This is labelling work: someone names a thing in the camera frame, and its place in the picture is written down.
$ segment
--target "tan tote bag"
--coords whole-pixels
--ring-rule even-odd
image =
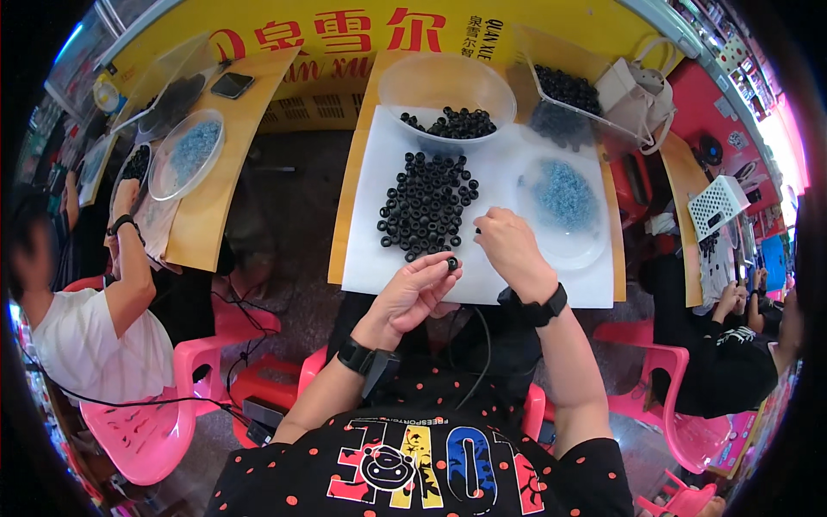
[[[642,68],[643,59],[662,43],[672,48],[669,61],[660,70]],[[605,119],[647,141],[640,149],[644,155],[660,148],[677,112],[672,103],[672,86],[665,76],[675,64],[676,56],[677,49],[668,38],[655,38],[631,63],[619,58],[595,84]],[[655,131],[661,126],[663,129],[655,140]]]

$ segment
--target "fluorescent light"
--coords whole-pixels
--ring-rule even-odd
[[[69,44],[72,42],[72,40],[73,40],[74,38],[76,38],[76,37],[78,36],[78,34],[80,34],[80,32],[81,32],[83,29],[84,29],[84,24],[83,24],[83,23],[79,23],[78,25],[76,25],[76,26],[74,27],[74,30],[72,31],[71,36],[69,36],[69,39],[68,39],[68,40],[66,40],[66,42],[63,44],[63,48],[62,48],[62,49],[60,49],[60,52],[58,52],[58,53],[57,53],[57,57],[55,57],[55,63],[57,63],[57,61],[60,59],[60,57],[61,57],[61,56],[63,55],[63,53],[66,51],[66,49],[69,47]]]

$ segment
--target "bag handle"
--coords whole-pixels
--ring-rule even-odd
[[[643,50],[640,51],[638,57],[634,58],[634,61],[632,61],[632,63],[636,64],[638,68],[640,68],[640,63],[643,61],[643,59],[646,58],[646,56],[649,54],[649,52],[652,51],[653,48],[660,45],[661,43],[666,43],[667,47],[672,48],[672,55],[669,57],[669,61],[667,61],[663,68],[661,68],[661,74],[666,76],[667,70],[669,70],[672,67],[672,65],[675,64],[675,60],[677,59],[677,48],[675,47],[675,44],[672,43],[672,40],[670,40],[669,38],[659,37],[655,38],[652,41],[649,41],[649,44],[643,47]]]
[[[648,149],[643,149],[641,147],[640,154],[642,155],[651,155],[653,152],[657,151],[663,145],[663,142],[667,139],[667,135],[669,134],[669,128],[672,126],[672,121],[675,120],[675,111],[672,110],[669,112],[667,116],[667,120],[663,123],[663,131],[661,131],[661,135],[657,138],[655,145],[649,147]]]

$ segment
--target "cartoon face print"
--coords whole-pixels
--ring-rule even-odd
[[[368,484],[383,491],[399,490],[414,477],[414,459],[387,445],[365,448],[360,465],[362,477]]]

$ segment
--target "white paper sheet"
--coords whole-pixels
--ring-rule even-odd
[[[402,134],[402,127],[382,106],[377,106],[370,126],[365,157],[362,161],[356,200],[353,206],[342,289],[359,293],[379,294],[394,273],[405,265],[404,251],[398,246],[383,248],[381,233],[376,230],[379,209],[385,206],[388,188],[396,186],[395,176],[404,171],[404,154],[411,149]],[[488,208],[500,206],[519,213],[517,183],[520,175],[537,158],[559,158],[593,183],[602,185],[600,164],[593,147],[583,146],[579,153],[560,149],[553,142],[539,137],[523,126],[510,125],[485,149],[468,156],[466,170],[480,182],[480,197],[462,214],[459,236],[462,244],[454,248],[463,262],[463,276],[446,301],[466,304],[496,304],[497,294],[506,284],[474,243],[474,218]],[[606,205],[605,191],[595,189],[601,207]],[[553,242],[541,242],[543,247]],[[611,243],[588,267],[580,270],[559,270],[560,281],[566,286],[569,304],[581,309],[608,309],[614,299],[614,268]]]

